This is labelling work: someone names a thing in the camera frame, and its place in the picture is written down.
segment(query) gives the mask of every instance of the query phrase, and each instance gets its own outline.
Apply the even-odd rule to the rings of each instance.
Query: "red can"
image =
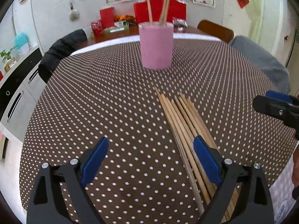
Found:
[[[93,31],[95,37],[97,37],[103,33],[101,20],[91,22],[90,25],[92,27],[92,31]]]

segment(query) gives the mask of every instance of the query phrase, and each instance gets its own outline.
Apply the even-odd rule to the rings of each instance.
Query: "hanging ornament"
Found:
[[[71,11],[69,13],[71,21],[75,21],[80,17],[80,13],[77,10],[74,10],[73,3],[71,3]]]

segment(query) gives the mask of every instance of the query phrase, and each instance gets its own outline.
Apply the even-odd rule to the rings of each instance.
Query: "black jacket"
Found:
[[[57,40],[44,54],[38,66],[38,73],[42,80],[47,83],[60,60],[76,51],[78,46],[86,40],[86,34],[82,29],[76,30]]]

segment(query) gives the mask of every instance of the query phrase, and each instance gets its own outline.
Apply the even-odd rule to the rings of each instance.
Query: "table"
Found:
[[[188,27],[184,28],[182,31],[179,31],[177,28],[174,29],[174,32],[180,32],[180,33],[191,33],[191,34],[200,34],[200,35],[206,35],[203,31],[194,28],[194,27]],[[101,34],[100,36],[97,36],[95,38],[88,39],[84,43],[82,43],[78,49],[84,48],[89,45],[97,44],[100,42],[127,37],[127,36],[133,36],[133,35],[139,35],[138,26],[130,26],[129,30],[121,31],[121,32],[115,32],[112,34]]]
[[[292,129],[252,108],[273,83],[221,41],[175,39],[172,66],[147,70],[139,42],[124,43],[131,38],[67,57],[55,70],[26,133],[23,206],[43,162],[65,163],[105,136],[110,151],[86,191],[107,223],[195,223],[190,183],[153,86],[189,97],[223,157],[260,162],[271,185],[295,147]],[[78,220],[64,185],[62,192]]]

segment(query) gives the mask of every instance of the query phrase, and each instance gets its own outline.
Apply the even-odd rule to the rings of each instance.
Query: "drawer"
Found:
[[[21,142],[24,142],[27,126],[35,105],[36,101],[24,84],[21,84],[2,116],[1,123]]]
[[[40,62],[42,55],[39,49],[30,54],[6,79],[0,88],[0,118],[3,116],[12,96],[26,78],[28,73]]]
[[[46,83],[41,79],[38,74],[39,63],[31,70],[31,72],[26,76],[23,84],[28,89],[29,93],[32,95],[34,100],[37,102],[41,96]]]

